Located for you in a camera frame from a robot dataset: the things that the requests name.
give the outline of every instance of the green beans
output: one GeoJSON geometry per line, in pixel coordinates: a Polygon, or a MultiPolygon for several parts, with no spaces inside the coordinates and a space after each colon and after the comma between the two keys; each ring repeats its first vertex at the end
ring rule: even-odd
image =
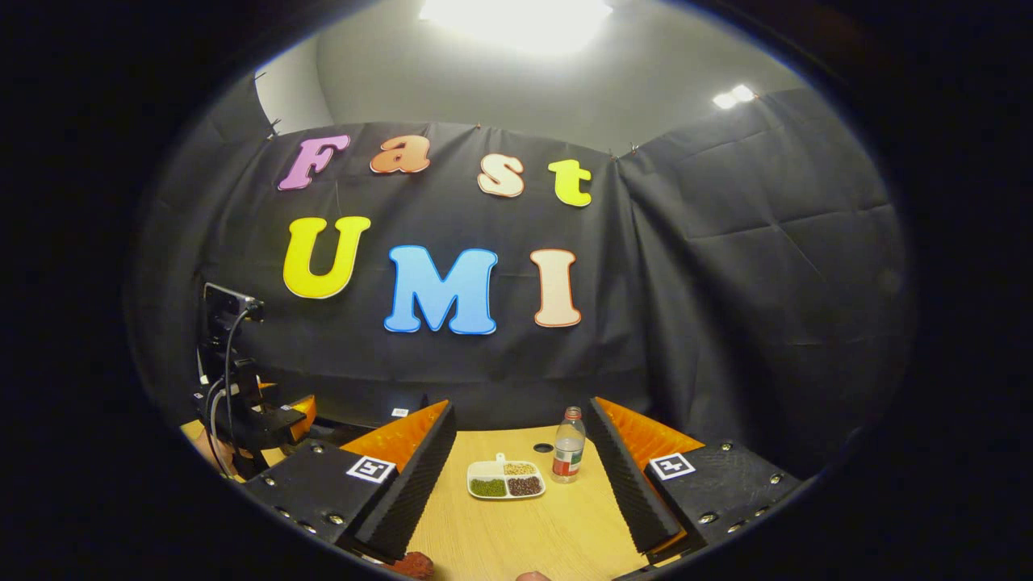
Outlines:
{"type": "Polygon", "coordinates": [[[477,496],[505,496],[506,484],[502,479],[471,480],[470,490],[477,496]]]}

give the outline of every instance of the water bottle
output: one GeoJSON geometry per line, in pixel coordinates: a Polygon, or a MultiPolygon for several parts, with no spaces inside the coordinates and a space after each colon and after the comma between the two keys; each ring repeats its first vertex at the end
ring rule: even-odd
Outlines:
{"type": "Polygon", "coordinates": [[[585,423],[581,407],[567,407],[563,422],[556,430],[556,455],[553,457],[553,480],[569,483],[577,479],[581,457],[585,452],[585,423]]]}

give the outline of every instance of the foam letter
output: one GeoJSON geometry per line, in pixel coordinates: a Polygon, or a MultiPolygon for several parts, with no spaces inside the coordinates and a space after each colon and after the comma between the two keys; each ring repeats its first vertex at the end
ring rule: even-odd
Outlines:
{"type": "Polygon", "coordinates": [[[334,150],[341,151],[348,147],[348,135],[337,135],[334,137],[320,137],[318,140],[305,140],[302,142],[302,152],[298,154],[298,159],[290,167],[290,173],[277,186],[280,191],[288,189],[302,189],[312,183],[309,171],[315,170],[316,174],[326,169],[330,158],[334,156],[334,150]]]}
{"type": "Polygon", "coordinates": [[[377,174],[402,172],[415,174],[422,172],[431,164],[427,152],[431,149],[431,140],[420,135],[402,135],[393,137],[380,145],[384,150],[370,161],[370,170],[377,174]]]}
{"type": "Polygon", "coordinates": [[[582,170],[576,159],[564,159],[549,164],[550,172],[556,172],[556,196],[560,202],[583,208],[592,202],[592,196],[581,190],[582,180],[591,180],[592,174],[582,170]]]}
{"type": "Polygon", "coordinates": [[[358,235],[370,227],[370,219],[347,216],[334,224],[341,232],[337,241],[337,255],[330,272],[316,276],[309,270],[316,235],[326,227],[322,218],[298,218],[290,222],[290,244],[283,261],[283,282],[291,293],[303,299],[328,299],[337,295],[351,280],[358,251],[358,235]]]}
{"type": "Polygon", "coordinates": [[[413,299],[419,303],[432,331],[441,329],[452,303],[456,316],[448,329],[460,335],[490,335],[495,322],[489,312],[488,283],[499,257],[491,250],[463,250],[444,280],[422,246],[396,246],[388,253],[397,271],[395,305],[384,328],[396,333],[415,333],[419,319],[413,313],[413,299]]]}
{"type": "Polygon", "coordinates": [[[570,265],[576,261],[568,250],[544,249],[531,252],[531,262],[538,265],[541,279],[541,310],[534,322],[541,327],[570,327],[581,323],[581,311],[574,308],[570,295],[570,265]]]}
{"type": "Polygon", "coordinates": [[[516,174],[524,173],[524,164],[515,157],[490,153],[480,160],[477,185],[484,193],[513,197],[524,191],[524,180],[516,174]]]}

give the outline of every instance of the ceiling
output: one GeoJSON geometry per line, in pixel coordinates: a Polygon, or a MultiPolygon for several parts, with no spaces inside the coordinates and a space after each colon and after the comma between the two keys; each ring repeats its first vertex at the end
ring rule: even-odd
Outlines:
{"type": "Polygon", "coordinates": [[[739,84],[761,95],[804,86],[698,12],[659,0],[606,3],[613,13],[571,54],[478,40],[419,20],[424,0],[383,0],[319,32],[307,58],[334,124],[481,123],[618,155],[720,115],[712,99],[739,84]]]}

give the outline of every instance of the bottle label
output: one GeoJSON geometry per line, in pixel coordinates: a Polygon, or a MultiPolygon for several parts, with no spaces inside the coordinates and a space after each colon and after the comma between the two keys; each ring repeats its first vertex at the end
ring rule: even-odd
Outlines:
{"type": "Polygon", "coordinates": [[[556,449],[556,456],[553,458],[553,472],[561,477],[572,477],[581,469],[581,457],[585,449],[581,450],[560,450],[556,449]]]}

